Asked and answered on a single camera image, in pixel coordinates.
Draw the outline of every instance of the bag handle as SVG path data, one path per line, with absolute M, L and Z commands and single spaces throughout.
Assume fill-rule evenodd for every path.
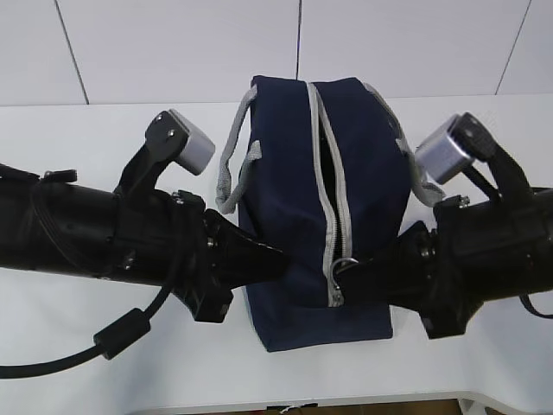
M 370 84 L 363 83 L 365 89 L 371 93 L 374 98 L 384 107 L 390 116 L 390 125 L 391 128 L 396 132 L 396 143 L 397 147 L 407 156 L 409 163 L 409 171 L 411 176 L 411 189 L 416 198 L 424 205 L 432 208 L 437 202 L 442 201 L 446 196 L 445 192 L 436 186 L 434 183 L 428 181 L 428 176 L 426 170 L 424 170 L 415 160 L 415 155 L 411 150 L 405 134 L 399 121 L 397 120 L 396 114 L 391 110 L 390 106 L 384 101 L 382 95 L 372 87 Z
M 232 121 L 231 132 L 226 140 L 225 148 L 221 154 L 219 162 L 219 178 L 217 180 L 217 195 L 215 202 L 217 208 L 222 214 L 232 214 L 236 210 L 238 201 L 242 198 L 242 195 L 247 189 L 247 185 L 251 175 L 251 167 L 254 162 L 262 157 L 261 143 L 259 140 L 254 141 L 248 149 L 248 153 L 245 155 L 245 159 L 242 162 L 242 168 L 240 169 L 240 176 L 238 183 L 234 190 L 232 189 L 232 175 L 228 168 L 228 163 L 236 150 L 238 143 L 238 136 L 244 123 L 245 114 L 251 106 L 253 100 L 257 97 L 257 86 L 254 85 L 251 89 L 245 93 L 244 97 L 240 101 L 234 120 Z

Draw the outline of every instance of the zipper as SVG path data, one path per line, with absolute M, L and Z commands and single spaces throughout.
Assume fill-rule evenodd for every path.
M 334 282 L 332 263 L 352 256 L 352 222 L 347 205 L 346 178 L 338 144 L 321 96 L 308 85 L 315 179 L 319 200 L 327 220 L 326 245 L 322 271 L 327 279 L 328 307 L 344 303 L 340 287 Z

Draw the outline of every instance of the metal zipper ring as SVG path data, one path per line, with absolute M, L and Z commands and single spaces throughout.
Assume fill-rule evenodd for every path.
M 355 258 L 347 257 L 347 258 L 338 258 L 336 259 L 331 265 L 330 265 L 330 279 L 332 280 L 332 284 L 334 285 L 334 288 L 336 290 L 340 289 L 340 286 L 336 282 L 335 278 L 335 270 L 338 265 L 348 265 L 348 264 L 358 264 L 359 261 Z

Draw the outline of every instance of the navy blue bag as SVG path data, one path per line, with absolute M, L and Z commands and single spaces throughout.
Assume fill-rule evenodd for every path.
M 248 107 L 248 153 L 231 192 L 228 161 Z M 411 184 L 429 206 L 442 198 L 370 86 L 253 79 L 221 157 L 217 202 L 223 214 L 238 203 L 239 226 L 292 258 L 281 280 L 247 287 L 267 350 L 392 336 L 388 305 L 342 305 L 333 274 L 397 237 Z

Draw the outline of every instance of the white wall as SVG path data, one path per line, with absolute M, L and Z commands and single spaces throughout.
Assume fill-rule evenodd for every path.
M 54 2 L 0 1 L 0 105 L 84 103 Z
M 0 2 L 0 105 L 238 100 L 254 74 L 387 97 L 553 92 L 551 0 Z
M 553 93 L 551 0 L 532 0 L 499 93 Z

